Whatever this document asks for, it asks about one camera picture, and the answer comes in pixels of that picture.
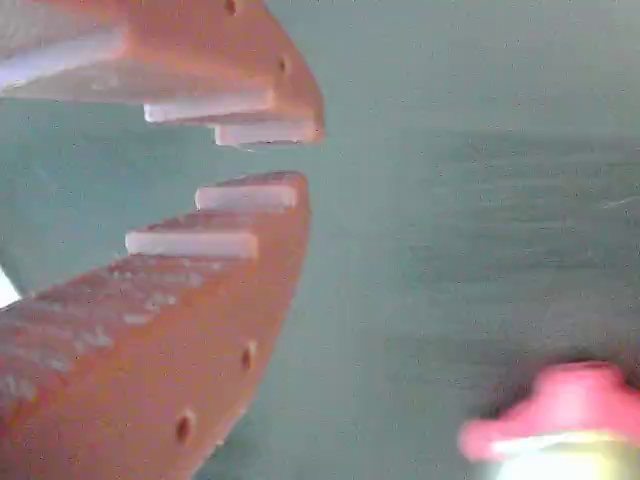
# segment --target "teal background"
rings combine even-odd
[[[308,175],[311,248],[277,352],[197,478],[465,478],[460,423],[542,363],[585,350],[633,370],[640,4],[268,3],[325,94],[319,146],[0,103],[0,264],[23,292],[122,254],[127,229],[202,184]]]

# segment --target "hole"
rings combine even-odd
[[[258,353],[258,344],[252,340],[247,343],[242,352],[242,368],[244,370],[251,370],[256,361],[256,354]]]
[[[233,16],[238,13],[238,1],[239,0],[224,0],[224,9],[229,15]]]
[[[278,71],[281,75],[289,75],[291,73],[291,61],[286,55],[278,57]]]
[[[196,416],[191,410],[187,410],[178,418],[176,423],[176,440],[184,445],[193,436],[196,426]]]

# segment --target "notched orange piece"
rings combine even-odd
[[[0,311],[3,478],[187,479],[246,411],[305,255],[306,180],[197,199],[130,233],[129,256]]]
[[[313,75],[259,0],[0,0],[0,93],[144,104],[220,144],[324,131]]]

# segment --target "teal surface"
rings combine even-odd
[[[0,263],[23,291],[122,254],[204,183],[308,175],[298,295],[199,480],[464,478],[460,423],[542,362],[635,365],[640,4],[270,5],[325,93],[320,146],[222,149],[139,109],[0,103]]]

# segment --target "orange plastic piece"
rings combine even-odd
[[[0,311],[2,478],[187,479],[246,411],[305,255],[306,180],[246,177],[197,202]]]
[[[0,1],[0,94],[145,105],[219,144],[322,138],[322,95],[259,0]]]

